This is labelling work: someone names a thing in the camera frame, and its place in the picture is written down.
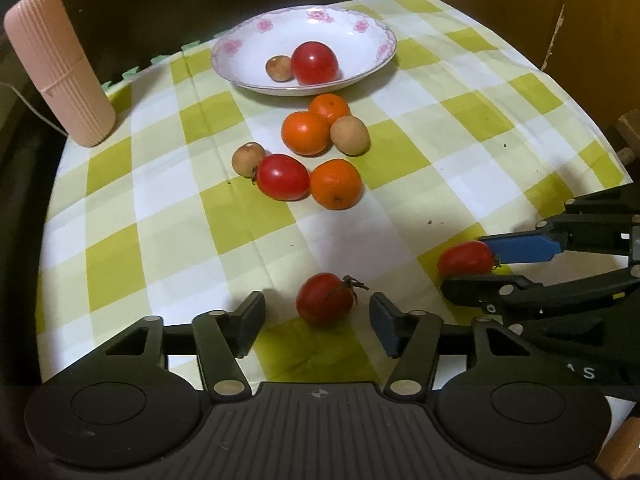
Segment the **orange tangerine middle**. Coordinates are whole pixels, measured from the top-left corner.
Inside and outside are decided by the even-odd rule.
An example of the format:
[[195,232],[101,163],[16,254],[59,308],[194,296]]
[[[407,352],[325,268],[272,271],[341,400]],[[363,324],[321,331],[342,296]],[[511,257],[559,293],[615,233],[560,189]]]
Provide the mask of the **orange tangerine middle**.
[[296,154],[316,156],[330,144],[330,127],[320,115],[294,112],[282,124],[281,139]]

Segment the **green white checkered tablecloth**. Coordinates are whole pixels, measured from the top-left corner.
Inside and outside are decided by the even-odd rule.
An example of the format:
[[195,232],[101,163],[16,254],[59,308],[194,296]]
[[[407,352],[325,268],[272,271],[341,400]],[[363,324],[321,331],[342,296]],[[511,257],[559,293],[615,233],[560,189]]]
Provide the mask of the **green white checkered tablecloth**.
[[108,92],[111,135],[68,142],[44,225],[36,329],[51,377],[141,320],[219,318],[251,292],[266,320],[251,384],[385,382],[369,322],[382,292],[451,324],[443,252],[529,229],[628,174],[591,118],[502,38],[437,0],[346,4],[348,52],[381,68],[338,95],[367,148],[347,155],[305,98],[235,87],[243,39],[181,51]]

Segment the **pink ribbed cylindrical container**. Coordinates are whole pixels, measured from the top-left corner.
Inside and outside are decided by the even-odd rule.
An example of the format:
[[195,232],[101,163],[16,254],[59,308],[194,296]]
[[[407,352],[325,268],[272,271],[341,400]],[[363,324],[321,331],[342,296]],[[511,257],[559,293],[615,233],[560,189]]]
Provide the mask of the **pink ribbed cylindrical container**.
[[105,140],[116,113],[62,0],[20,0],[6,12],[3,25],[27,75],[66,133],[85,148]]

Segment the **brown cardboard box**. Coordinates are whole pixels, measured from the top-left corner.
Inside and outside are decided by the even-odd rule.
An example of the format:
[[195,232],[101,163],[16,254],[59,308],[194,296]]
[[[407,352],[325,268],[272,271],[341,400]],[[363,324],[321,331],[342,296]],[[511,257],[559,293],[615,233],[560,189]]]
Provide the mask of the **brown cardboard box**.
[[639,105],[639,0],[444,0],[510,42],[606,129]]

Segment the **white floral ceramic plate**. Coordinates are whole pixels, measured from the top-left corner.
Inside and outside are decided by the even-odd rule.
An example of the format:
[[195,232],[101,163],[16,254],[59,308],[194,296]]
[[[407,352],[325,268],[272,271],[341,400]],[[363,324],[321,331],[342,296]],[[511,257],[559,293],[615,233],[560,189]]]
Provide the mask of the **white floral ceramic plate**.
[[316,96],[356,84],[387,65],[397,39],[383,22],[337,6],[291,6],[221,36],[215,72],[266,96]]

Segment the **orange tangerine rear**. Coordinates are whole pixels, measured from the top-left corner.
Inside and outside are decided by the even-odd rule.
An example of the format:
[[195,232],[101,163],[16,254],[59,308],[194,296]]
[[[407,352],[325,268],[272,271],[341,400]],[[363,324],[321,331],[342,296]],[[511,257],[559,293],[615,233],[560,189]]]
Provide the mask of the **orange tangerine rear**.
[[310,102],[308,110],[319,115],[329,126],[337,119],[350,115],[347,102],[334,93],[319,94]]

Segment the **red cherry tomato front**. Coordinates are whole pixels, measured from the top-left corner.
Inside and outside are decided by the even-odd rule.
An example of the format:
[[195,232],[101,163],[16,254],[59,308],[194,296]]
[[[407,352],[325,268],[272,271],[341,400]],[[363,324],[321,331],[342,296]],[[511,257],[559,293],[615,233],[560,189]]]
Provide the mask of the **red cherry tomato front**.
[[470,240],[448,247],[438,258],[437,270],[442,278],[452,278],[491,274],[498,265],[498,258],[484,242]]

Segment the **orange tangerine front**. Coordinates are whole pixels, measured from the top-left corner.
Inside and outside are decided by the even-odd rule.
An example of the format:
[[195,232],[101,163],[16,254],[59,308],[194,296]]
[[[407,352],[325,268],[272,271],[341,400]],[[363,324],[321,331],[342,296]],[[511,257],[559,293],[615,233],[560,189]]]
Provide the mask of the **orange tangerine front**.
[[311,197],[322,207],[344,210],[359,200],[362,180],[357,168],[348,160],[331,159],[311,171]]

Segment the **green foam floor mat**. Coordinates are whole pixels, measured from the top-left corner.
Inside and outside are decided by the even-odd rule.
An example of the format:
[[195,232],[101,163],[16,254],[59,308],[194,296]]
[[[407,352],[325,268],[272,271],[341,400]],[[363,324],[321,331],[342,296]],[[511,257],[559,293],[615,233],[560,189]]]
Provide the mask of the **green foam floor mat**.
[[206,47],[213,47],[213,45],[216,44],[221,36],[222,33],[218,32],[218,34],[213,37],[207,38],[206,40],[194,40],[189,42],[188,44],[184,44],[175,53],[161,53],[158,55],[154,55],[149,60],[140,62],[137,65],[128,68],[128,70],[125,70],[123,73],[113,76],[109,80],[103,81],[101,87],[105,92],[109,92],[113,88],[123,86],[124,84],[129,84],[131,81],[138,78],[140,74],[148,72],[153,68],[157,68],[157,66],[165,65],[169,61],[176,58],[178,55],[191,55],[196,52],[203,51]]

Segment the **large round red tomato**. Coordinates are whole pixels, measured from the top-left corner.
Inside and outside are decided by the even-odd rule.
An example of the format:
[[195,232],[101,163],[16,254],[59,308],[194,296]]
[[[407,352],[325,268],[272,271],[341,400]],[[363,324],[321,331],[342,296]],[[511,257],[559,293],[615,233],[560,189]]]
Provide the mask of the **large round red tomato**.
[[327,84],[334,81],[338,73],[338,62],[334,52],[318,41],[300,44],[291,58],[292,72],[300,84]]

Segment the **oval red cherry tomato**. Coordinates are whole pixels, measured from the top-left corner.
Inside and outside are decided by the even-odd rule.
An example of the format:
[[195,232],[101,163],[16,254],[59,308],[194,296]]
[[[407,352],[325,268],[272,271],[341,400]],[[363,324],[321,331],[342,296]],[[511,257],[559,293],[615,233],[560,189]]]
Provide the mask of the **oval red cherry tomato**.
[[266,156],[258,165],[254,181],[265,196],[284,202],[304,198],[310,185],[307,168],[283,154]]

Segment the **orange tangerine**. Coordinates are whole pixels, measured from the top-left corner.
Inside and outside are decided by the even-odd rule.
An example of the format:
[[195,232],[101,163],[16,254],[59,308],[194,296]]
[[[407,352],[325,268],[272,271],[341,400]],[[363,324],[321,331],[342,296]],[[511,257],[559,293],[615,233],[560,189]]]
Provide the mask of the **orange tangerine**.
[[344,210],[359,200],[362,180],[357,168],[348,160],[331,159],[311,171],[311,197],[322,207]]
[[316,156],[330,144],[330,127],[320,115],[294,112],[282,124],[281,139],[296,154]]
[[308,110],[319,115],[329,126],[337,119],[350,115],[347,102],[334,93],[319,94],[310,102]]

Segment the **brown longan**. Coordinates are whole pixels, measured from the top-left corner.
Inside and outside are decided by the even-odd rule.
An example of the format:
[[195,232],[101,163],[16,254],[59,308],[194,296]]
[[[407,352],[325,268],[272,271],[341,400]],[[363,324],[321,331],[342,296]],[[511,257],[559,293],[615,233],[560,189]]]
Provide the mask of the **brown longan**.
[[267,75],[275,82],[293,79],[291,59],[286,55],[275,55],[265,65]]
[[259,143],[248,142],[235,150],[231,166],[239,176],[252,178],[265,157],[266,152]]
[[330,128],[332,143],[348,156],[359,156],[371,145],[369,130],[357,117],[343,116],[337,118]]

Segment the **red cherry tomato with stem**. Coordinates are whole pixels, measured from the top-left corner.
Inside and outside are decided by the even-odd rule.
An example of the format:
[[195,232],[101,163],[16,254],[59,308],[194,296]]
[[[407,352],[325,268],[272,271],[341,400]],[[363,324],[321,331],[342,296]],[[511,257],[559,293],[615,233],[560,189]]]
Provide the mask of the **red cherry tomato with stem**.
[[358,302],[357,289],[368,290],[369,287],[350,275],[339,278],[332,273],[314,274],[297,293],[297,313],[312,326],[332,326],[348,315]]

